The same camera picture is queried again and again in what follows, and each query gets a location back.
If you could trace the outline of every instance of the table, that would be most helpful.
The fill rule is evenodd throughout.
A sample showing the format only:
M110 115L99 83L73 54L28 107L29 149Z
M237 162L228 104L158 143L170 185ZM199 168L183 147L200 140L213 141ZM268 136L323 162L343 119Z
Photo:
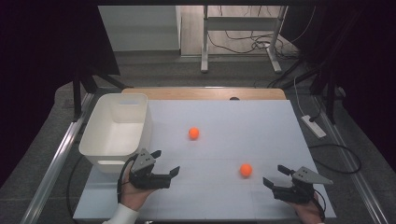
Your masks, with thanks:
M257 89L127 89L145 93L153 120L150 150L162 150L153 172L162 174L180 165L170 189L156 191L140 210L154 221L277 220L297 218L290 207L273 198L262 177L290 185L278 164L297 170L316 166L294 116L280 90ZM240 101L230 101L237 97ZM191 141L184 131L200 127ZM253 166L250 178L239 166ZM78 203L74 219L111 218L117 206L119 174L103 174L95 167ZM325 200L325 189L316 185ZM335 217L331 206L326 217Z

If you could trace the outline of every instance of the ball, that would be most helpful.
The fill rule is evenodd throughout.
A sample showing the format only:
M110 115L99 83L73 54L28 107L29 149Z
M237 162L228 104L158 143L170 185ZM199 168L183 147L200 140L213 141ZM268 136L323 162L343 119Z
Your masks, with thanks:
M251 165L248 163L242 164L241 168L239 169L239 172L244 177L250 176L252 171L253 171L253 169L251 168Z
M190 139L197 139L199 136L199 129L192 127L189 130L189 137Z

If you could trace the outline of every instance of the white plastic bin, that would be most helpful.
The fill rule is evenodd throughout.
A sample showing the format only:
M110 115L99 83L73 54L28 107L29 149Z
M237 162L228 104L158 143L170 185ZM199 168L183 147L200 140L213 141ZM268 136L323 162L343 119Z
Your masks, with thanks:
M119 173L136 151L149 150L151 130L145 94L106 94L92 111L79 151L100 171Z

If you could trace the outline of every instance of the white power strip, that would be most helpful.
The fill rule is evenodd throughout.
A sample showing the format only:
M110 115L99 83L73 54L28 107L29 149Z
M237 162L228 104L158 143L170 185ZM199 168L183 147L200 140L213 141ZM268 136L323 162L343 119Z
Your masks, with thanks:
M317 136L317 138L322 138L326 136L326 133L323 132L323 130L317 125L316 122L309 121L310 118L311 117L309 117L309 115L301 117L306 126Z

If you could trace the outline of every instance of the gray floor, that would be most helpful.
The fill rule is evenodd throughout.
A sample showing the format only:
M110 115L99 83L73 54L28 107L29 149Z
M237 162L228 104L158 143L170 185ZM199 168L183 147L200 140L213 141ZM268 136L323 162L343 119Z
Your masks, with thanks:
M200 58L183 58L169 55L135 56L128 53L118 53L121 76L116 77L127 85L135 87L266 87L270 80L278 77L275 75L271 64L266 57L211 57L209 73L201 74ZM286 69L293 61L281 61L282 68ZM305 66L300 66L295 73L301 74ZM98 95L120 91L110 84L97 78L99 86ZM309 94L308 86L311 80L297 85L299 100L305 114L314 116L318 113L318 106ZM296 117L301 116L297 106L294 88L285 91L291 101ZM61 87L55 96L55 105L52 108L46 123L30 146L25 157L15 169L12 176L0 190L0 220L2 223L19 223L29 202L35 194L41 178L46 172L51 159L60 145L64 133L73 118L73 101L71 85ZM346 145L351 147L361 158L363 166L361 173L367 180L376 198L381 204L389 223L396 222L396 212L393 209L396 203L396 174L389 168L375 146L349 117L341 105L335 104L336 127L342 135ZM325 128L323 120L318 123ZM305 140L309 146L330 143L328 137L318 140L301 123ZM328 147L312 149L315 159L329 163L340 169L345 168L337 150ZM64 168L51 192L38 223L72 223L66 207L66 185L70 173L77 159L78 140L71 148ZM72 207L75 208L78 198L83 190L91 165L85 158L77 167L73 175L70 189ZM360 193L357 191L350 175L339 175L330 172L320 165L321 174L334 181L334 185L326 187L337 219L329 219L326 223L374 223ZM298 221L282 221L278 223L298 223Z

